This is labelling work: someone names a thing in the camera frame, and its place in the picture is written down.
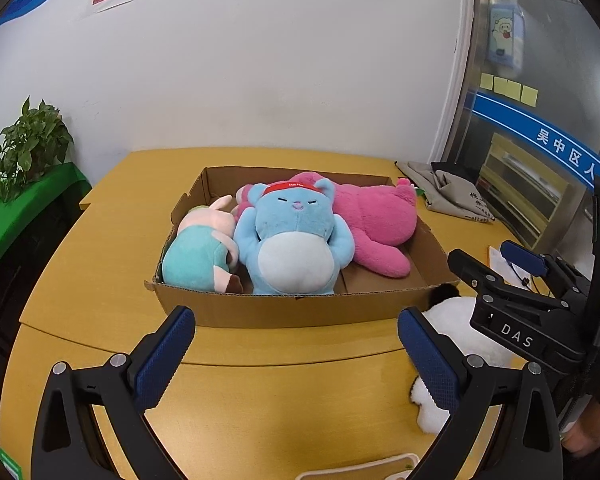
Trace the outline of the right hand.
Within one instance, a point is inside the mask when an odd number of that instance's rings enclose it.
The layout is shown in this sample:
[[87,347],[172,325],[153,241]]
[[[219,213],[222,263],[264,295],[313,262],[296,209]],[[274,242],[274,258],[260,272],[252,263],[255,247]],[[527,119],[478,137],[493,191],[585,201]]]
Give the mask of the right hand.
[[600,448],[600,404],[592,399],[562,438],[562,446],[577,458]]

